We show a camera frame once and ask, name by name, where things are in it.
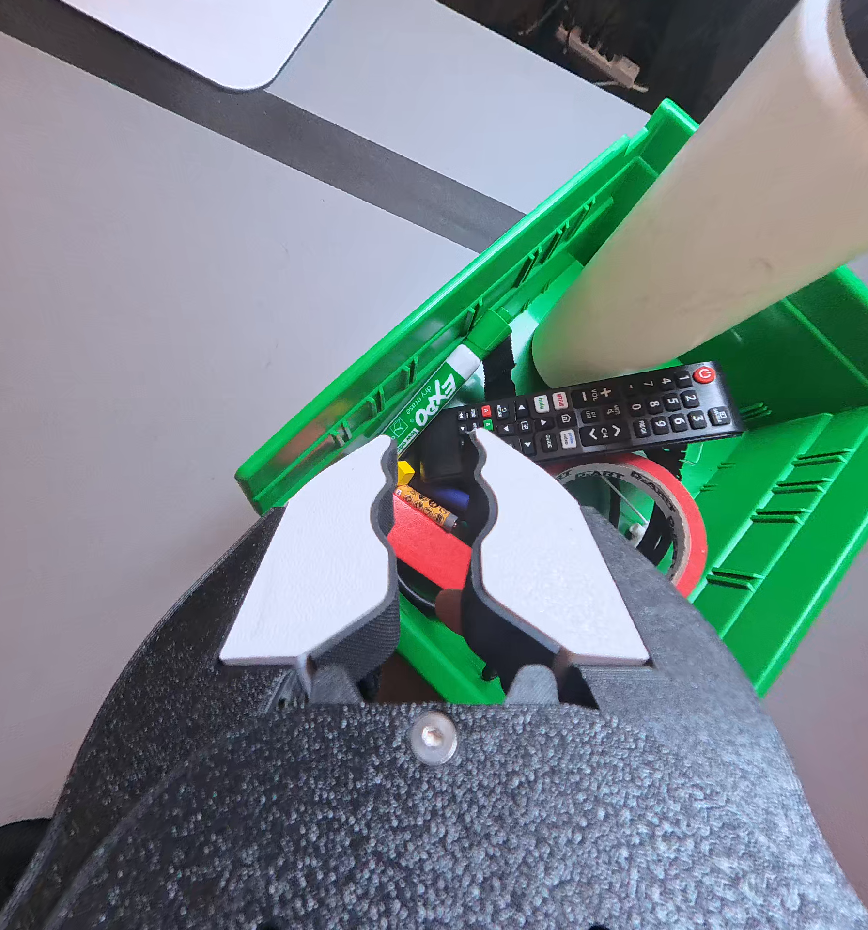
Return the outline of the red tape roll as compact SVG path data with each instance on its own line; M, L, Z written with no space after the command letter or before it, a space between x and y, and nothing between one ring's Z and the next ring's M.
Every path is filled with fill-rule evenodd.
M685 597L692 596L707 562L707 530L669 454L619 453L575 464L552 464L553 475L611 526Z

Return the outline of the white bottle black cap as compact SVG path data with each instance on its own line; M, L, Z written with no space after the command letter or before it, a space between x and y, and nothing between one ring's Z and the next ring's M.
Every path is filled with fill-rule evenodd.
M549 386L678 357L868 250L868 2L800 2L534 331Z

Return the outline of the small black box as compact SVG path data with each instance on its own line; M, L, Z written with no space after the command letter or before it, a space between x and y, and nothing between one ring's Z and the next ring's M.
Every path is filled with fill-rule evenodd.
M465 432L455 419L435 419L418 439L420 477L427 483L464 479Z

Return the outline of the green plastic bin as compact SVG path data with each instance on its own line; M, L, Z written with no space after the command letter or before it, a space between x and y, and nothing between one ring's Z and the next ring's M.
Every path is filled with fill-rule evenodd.
M695 133L671 100L376 343L236 472L259 512L380 434L457 347L478 363L536 321ZM744 434L692 453L705 520L692 601L763 696L868 539L868 286L847 266L698 346Z

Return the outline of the black remote control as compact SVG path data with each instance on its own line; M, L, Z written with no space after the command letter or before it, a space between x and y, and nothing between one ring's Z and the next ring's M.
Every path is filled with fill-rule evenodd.
M465 441L492 433L539 464L685 446L739 436L744 417L715 362L678 363L633 375L467 403L455 419Z

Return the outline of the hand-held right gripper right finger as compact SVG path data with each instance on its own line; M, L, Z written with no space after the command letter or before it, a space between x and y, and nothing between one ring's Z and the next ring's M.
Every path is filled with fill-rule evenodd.
M471 503L484 511L463 632L488 665L644 665L644 645L577 501L486 429Z

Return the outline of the orange black battery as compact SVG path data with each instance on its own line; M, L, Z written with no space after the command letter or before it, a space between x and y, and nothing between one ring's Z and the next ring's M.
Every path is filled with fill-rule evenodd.
M399 485L395 496L447 532L452 532L459 523L459 518L454 513L407 484Z

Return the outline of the green dry erase marker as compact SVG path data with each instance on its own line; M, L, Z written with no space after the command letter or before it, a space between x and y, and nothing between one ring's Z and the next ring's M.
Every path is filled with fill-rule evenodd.
M445 360L421 382L405 405L385 427L385 435L403 454L439 413L444 410L482 360L510 335L510 322L503 310L487 310Z

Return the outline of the grey power strip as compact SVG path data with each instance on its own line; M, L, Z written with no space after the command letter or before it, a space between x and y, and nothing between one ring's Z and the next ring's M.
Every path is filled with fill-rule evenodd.
M555 38L562 45L566 56L591 67L603 77L601 81L595 82L596 86L617 87L641 94L648 92L649 88L638 82L640 68L637 63L620 54L606 56L601 43L586 40L578 26L568 27L561 22Z

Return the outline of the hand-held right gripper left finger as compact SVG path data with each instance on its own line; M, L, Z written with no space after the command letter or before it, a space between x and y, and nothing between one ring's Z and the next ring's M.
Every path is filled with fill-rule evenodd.
M294 494L221 648L226 665L375 668L400 635L397 447L379 436Z

